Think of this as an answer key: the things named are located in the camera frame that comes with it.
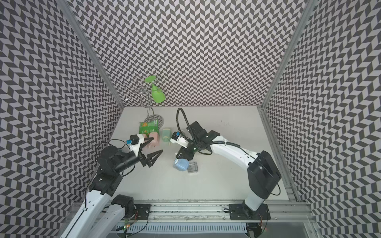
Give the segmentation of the light blue pencil sharpener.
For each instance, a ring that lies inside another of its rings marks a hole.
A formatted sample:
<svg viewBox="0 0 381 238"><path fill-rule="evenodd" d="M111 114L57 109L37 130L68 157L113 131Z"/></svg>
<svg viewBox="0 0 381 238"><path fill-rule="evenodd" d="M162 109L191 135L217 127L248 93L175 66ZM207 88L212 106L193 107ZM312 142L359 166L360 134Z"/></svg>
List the light blue pencil sharpener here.
<svg viewBox="0 0 381 238"><path fill-rule="evenodd" d="M187 171L189 167L189 161L187 159L175 159L173 167L179 171Z"/></svg>

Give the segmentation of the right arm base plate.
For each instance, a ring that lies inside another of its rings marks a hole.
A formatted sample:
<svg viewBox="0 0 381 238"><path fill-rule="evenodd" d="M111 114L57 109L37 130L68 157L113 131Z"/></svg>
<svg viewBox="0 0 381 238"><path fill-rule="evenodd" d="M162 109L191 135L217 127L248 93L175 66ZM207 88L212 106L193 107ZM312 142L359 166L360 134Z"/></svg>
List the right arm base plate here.
<svg viewBox="0 0 381 238"><path fill-rule="evenodd" d="M229 204L228 208L224 209L228 213L231 220L270 220L271 215L267 204L261 204L257 210L250 209L245 203Z"/></svg>

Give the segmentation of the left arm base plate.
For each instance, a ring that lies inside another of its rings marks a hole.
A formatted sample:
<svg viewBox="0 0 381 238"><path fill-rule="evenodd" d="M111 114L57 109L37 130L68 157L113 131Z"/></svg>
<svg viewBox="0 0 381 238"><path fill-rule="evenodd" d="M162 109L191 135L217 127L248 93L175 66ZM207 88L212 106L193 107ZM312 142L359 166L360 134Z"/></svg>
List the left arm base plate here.
<svg viewBox="0 0 381 238"><path fill-rule="evenodd" d="M132 219L133 221L147 221L151 211L151 204L149 203L141 203L134 205L134 212Z"/></svg>

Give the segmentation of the grey transparent tray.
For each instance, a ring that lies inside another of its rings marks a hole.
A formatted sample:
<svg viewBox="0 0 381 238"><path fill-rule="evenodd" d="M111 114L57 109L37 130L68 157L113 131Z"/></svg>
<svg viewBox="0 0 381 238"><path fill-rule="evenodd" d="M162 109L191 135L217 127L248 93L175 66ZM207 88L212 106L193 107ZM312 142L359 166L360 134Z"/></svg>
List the grey transparent tray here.
<svg viewBox="0 0 381 238"><path fill-rule="evenodd" d="M190 173L190 174L197 173L198 172L197 162L189 163L189 166L187 168L187 172Z"/></svg>

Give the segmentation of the pink pencil sharpener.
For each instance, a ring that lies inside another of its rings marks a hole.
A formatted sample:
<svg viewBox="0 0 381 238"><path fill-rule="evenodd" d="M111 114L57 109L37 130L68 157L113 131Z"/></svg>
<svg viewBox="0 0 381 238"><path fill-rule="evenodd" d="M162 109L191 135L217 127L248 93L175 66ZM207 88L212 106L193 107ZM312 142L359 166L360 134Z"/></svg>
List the pink pencil sharpener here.
<svg viewBox="0 0 381 238"><path fill-rule="evenodd" d="M152 141L148 144L149 148L156 148L160 144L160 136L158 132L151 132L149 138L152 138Z"/></svg>

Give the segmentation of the mint green pencil sharpener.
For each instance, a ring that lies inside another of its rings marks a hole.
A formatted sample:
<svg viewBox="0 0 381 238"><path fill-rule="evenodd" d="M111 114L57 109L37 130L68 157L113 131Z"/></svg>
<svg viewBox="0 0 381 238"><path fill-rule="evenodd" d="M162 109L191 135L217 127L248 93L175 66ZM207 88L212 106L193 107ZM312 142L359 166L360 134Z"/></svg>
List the mint green pencil sharpener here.
<svg viewBox="0 0 381 238"><path fill-rule="evenodd" d="M171 133L171 129L170 128L164 128L162 130L162 141L163 142L169 143L170 140L171 140L171 136L172 136L172 133Z"/></svg>

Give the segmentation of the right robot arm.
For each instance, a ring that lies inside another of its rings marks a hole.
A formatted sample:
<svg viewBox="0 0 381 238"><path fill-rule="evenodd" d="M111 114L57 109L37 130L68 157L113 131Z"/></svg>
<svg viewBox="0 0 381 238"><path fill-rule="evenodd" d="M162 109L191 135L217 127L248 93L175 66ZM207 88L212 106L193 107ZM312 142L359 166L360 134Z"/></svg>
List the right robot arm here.
<svg viewBox="0 0 381 238"><path fill-rule="evenodd" d="M253 152L241 145L228 141L216 131L207 132L198 122L187 127L191 139L181 131L172 134L170 142L181 146L176 159L191 161L197 152L207 150L220 155L247 171L250 192L244 200L244 208L257 211L265 200L272 195L281 180L281 173L272 156L266 152Z"/></svg>

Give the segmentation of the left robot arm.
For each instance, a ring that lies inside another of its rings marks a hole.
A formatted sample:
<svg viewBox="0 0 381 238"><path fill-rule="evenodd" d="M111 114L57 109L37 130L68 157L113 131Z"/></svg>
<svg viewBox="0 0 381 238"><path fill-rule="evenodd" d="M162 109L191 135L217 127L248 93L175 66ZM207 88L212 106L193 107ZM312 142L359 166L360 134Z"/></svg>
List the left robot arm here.
<svg viewBox="0 0 381 238"><path fill-rule="evenodd" d="M135 168L138 163L152 167L163 153L163 150L143 153L143 148L152 141L151 137L135 134L124 142L129 147L128 153L112 144L101 150L96 175L86 190L83 203L61 231L61 238L105 238L122 220L127 220L122 227L126 230L137 220L148 219L150 205L135 205L133 197L115 195L115 192L126 169Z"/></svg>

